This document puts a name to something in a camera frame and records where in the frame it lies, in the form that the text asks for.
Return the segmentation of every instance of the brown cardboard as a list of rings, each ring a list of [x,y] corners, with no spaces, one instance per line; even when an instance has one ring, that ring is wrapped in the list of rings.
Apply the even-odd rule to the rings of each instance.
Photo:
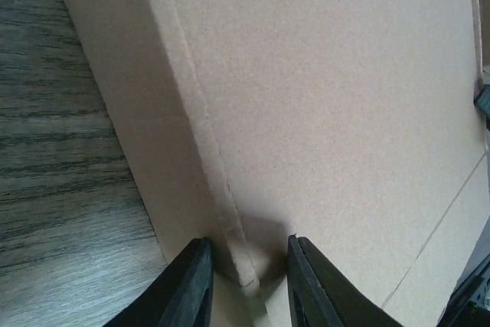
[[[214,325],[287,325],[292,233],[436,324],[490,213],[472,0],[65,1],[164,255],[241,285]]]

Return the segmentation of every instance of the black object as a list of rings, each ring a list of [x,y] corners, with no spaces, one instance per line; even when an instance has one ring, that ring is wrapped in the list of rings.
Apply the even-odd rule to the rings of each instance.
[[[401,327],[305,237],[289,237],[287,280],[293,327]]]
[[[193,239],[149,288],[106,327],[207,327],[212,297],[211,241]]]
[[[437,327],[488,327],[490,312],[483,308],[490,291],[490,255],[451,295]]]
[[[211,241],[193,239],[149,288],[106,327],[208,327],[213,297]],[[288,241],[287,282],[293,327],[402,327],[352,285],[305,238]],[[437,327],[490,326],[483,309],[490,255],[453,293]]]

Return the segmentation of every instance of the corrugated cardboard edge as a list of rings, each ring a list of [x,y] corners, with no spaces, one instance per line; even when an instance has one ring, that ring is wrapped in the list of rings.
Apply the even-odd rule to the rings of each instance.
[[[482,48],[482,21],[480,15],[479,0],[472,0],[473,10],[473,30],[475,32],[475,55],[476,55],[476,71],[478,75],[479,86],[482,87],[483,79],[483,48]]]
[[[211,192],[214,196],[217,213],[223,227],[224,236],[237,269],[239,282],[245,296],[253,304],[253,311],[266,311],[260,294],[260,281],[249,255],[240,217],[231,191],[227,173],[221,158],[220,148],[214,137],[211,121],[208,116],[206,101],[197,79],[193,57],[188,49],[185,34],[181,29],[174,0],[150,0],[156,24],[165,41],[182,102],[191,122],[195,141],[201,156]],[[270,321],[262,319],[262,325]]]

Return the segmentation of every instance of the cardboard sheet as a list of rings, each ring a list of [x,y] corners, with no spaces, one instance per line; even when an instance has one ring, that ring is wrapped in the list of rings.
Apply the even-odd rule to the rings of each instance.
[[[435,325],[488,216],[472,0],[66,3],[168,259],[212,236],[245,313],[283,326],[298,233]],[[213,325],[251,323],[220,300]]]

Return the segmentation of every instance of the wooden surface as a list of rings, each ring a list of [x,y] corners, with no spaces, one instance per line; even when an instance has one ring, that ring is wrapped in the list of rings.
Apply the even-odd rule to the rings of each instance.
[[[0,325],[102,325],[165,261],[63,0],[0,39]]]

